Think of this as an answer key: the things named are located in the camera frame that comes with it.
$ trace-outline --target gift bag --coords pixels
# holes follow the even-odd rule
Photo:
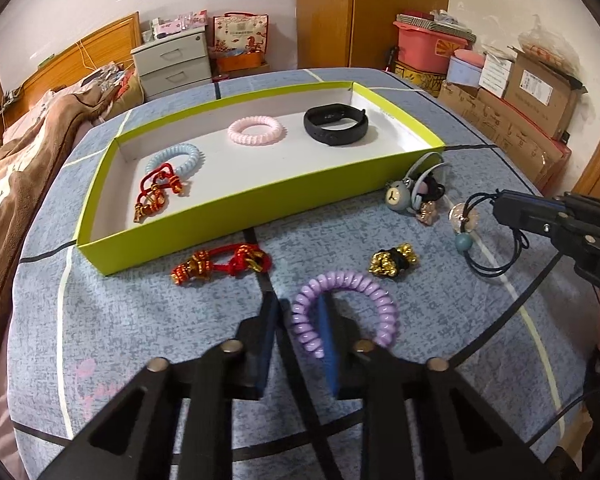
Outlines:
[[[212,58],[240,56],[267,51],[268,14],[228,12],[214,17]]]

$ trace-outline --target red and gold bracelet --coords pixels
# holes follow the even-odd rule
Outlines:
[[[213,256],[231,251],[234,255],[226,264],[215,264],[211,261]],[[209,251],[196,251],[186,262],[171,271],[171,279],[176,285],[182,285],[194,278],[208,280],[214,270],[235,276],[247,269],[267,272],[270,268],[271,257],[256,244],[232,244]]]
[[[144,186],[151,177],[153,177],[151,186],[145,188]],[[149,172],[140,182],[140,194],[136,199],[134,222],[140,223],[142,218],[158,212],[164,207],[166,197],[163,189],[171,189],[175,194],[182,192],[182,182],[173,171],[173,166],[168,162]]]

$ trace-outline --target green box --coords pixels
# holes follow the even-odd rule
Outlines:
[[[391,124],[405,127],[405,131],[409,132],[408,135],[415,134],[417,142],[426,146],[426,148],[375,156],[350,164],[310,171],[292,178],[273,181],[264,186],[257,186],[253,189],[208,200],[208,202],[181,209],[177,212],[162,211],[150,222],[135,224],[124,230],[102,237],[93,237],[95,239],[92,239],[94,220],[98,212],[98,204],[103,194],[107,174],[113,161],[123,158],[123,155],[118,152],[126,142],[133,139],[136,139],[136,142],[142,142],[141,139],[137,138],[156,130],[156,128],[193,116],[198,116],[196,121],[203,124],[205,120],[208,120],[210,114],[227,115],[229,110],[235,110],[236,108],[227,108],[233,105],[240,105],[241,107],[253,105],[257,108],[258,103],[253,103],[255,100],[263,100],[260,102],[260,105],[262,105],[266,102],[272,102],[264,101],[267,98],[287,99],[282,96],[288,96],[289,102],[290,100],[302,102],[303,98],[315,99],[316,96],[322,95],[317,93],[303,95],[302,92],[322,90],[347,91],[350,92],[352,99],[355,96],[357,99],[366,100],[366,102],[377,107],[377,113],[379,114],[377,117],[385,123],[391,121]],[[213,130],[211,133],[217,135],[218,131]],[[294,139],[294,142],[305,142],[304,137],[299,139],[296,136]],[[316,146],[316,150],[324,149],[323,145],[317,144]],[[101,273],[109,275],[119,270],[143,264],[154,258],[238,232],[247,227],[264,224],[328,203],[381,189],[387,181],[402,178],[410,165],[423,153],[427,151],[441,152],[443,148],[444,143],[442,140],[426,126],[388,100],[354,82],[316,82],[222,98],[143,124],[111,141],[96,170],[84,203],[77,229],[77,246]],[[328,147],[328,149],[338,150],[339,148]],[[219,164],[221,155],[212,153],[210,157],[217,161],[215,163]],[[205,171],[205,167],[203,166],[200,171]],[[345,185],[338,186],[334,183],[345,183]]]

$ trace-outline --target purple spiral hair tie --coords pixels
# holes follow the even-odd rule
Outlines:
[[[361,272],[330,270],[326,274],[321,274],[317,278],[309,280],[309,283],[302,287],[300,294],[296,296],[296,300],[291,307],[291,324],[294,332],[298,335],[298,341],[304,346],[304,349],[318,359],[324,357],[322,339],[309,323],[308,313],[318,296],[327,290],[338,288],[361,292],[373,300],[380,315],[380,323],[374,342],[382,347],[389,346],[394,340],[396,314],[394,300],[389,296],[389,293]]]

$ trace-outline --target metal screw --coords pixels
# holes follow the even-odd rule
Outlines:
[[[433,372],[444,372],[449,370],[449,361],[442,357],[433,357],[427,361],[427,368]]]
[[[376,344],[373,341],[369,341],[369,339],[361,339],[356,341],[355,345],[353,345],[353,349],[356,352],[360,352],[363,354],[368,354],[376,347]]]
[[[244,345],[238,339],[227,339],[220,345],[220,348],[225,354],[232,354],[234,352],[241,352]]]
[[[146,369],[150,372],[161,372],[167,369],[169,362],[164,357],[154,357],[146,364]]]

